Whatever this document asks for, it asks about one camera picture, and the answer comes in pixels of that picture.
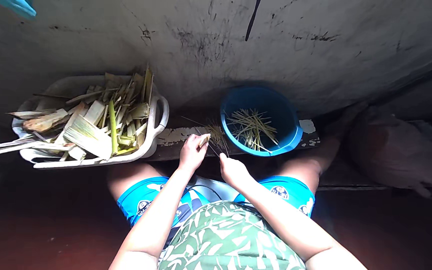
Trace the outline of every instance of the leaf print shirt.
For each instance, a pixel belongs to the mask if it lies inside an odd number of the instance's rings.
[[[230,201],[200,207],[171,240],[158,269],[306,269],[259,213]]]

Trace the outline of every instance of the wrist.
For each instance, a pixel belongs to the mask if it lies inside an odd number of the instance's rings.
[[[244,197],[246,197],[244,193],[255,190],[257,186],[260,186],[260,184],[251,176],[248,179],[238,179],[237,181],[233,181],[232,184],[231,187],[236,189],[237,192],[243,194]]]
[[[244,198],[249,200],[249,198],[258,196],[261,187],[263,186],[260,183],[258,183],[254,179],[251,179],[251,181],[248,181],[248,183],[244,185],[239,185],[237,188],[234,189],[236,189],[239,193],[241,193],[244,196]]]
[[[179,165],[176,169],[177,172],[180,172],[181,174],[189,174],[189,177],[191,177],[195,171],[196,168],[191,167],[191,166],[184,166],[184,165]]]

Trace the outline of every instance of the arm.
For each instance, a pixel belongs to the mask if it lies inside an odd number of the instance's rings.
[[[186,140],[181,149],[179,167],[129,231],[110,270],[157,268],[184,188],[206,155],[207,144],[197,150],[201,139],[202,136],[193,134]]]
[[[318,224],[260,185],[238,160],[220,155],[223,179],[249,200],[309,270],[366,269]]]

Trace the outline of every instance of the floor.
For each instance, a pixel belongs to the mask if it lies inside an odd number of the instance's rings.
[[[129,227],[107,191],[105,167],[0,168],[0,270],[109,267]],[[432,200],[321,191],[313,219],[370,270],[432,269]]]

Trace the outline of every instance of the blue bucket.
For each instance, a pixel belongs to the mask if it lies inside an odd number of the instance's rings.
[[[256,109],[259,113],[266,112],[263,114],[264,117],[271,117],[269,125],[276,129],[275,136],[279,144],[274,144],[265,135],[261,137],[261,143],[272,153],[251,149],[240,143],[231,134],[231,131],[234,131],[233,125],[228,127],[226,118],[240,109]],[[224,132],[231,142],[244,152],[254,156],[270,157],[289,152],[296,148],[303,136],[303,129],[291,103],[283,95],[268,88],[239,87],[231,89],[221,104],[220,114]]]

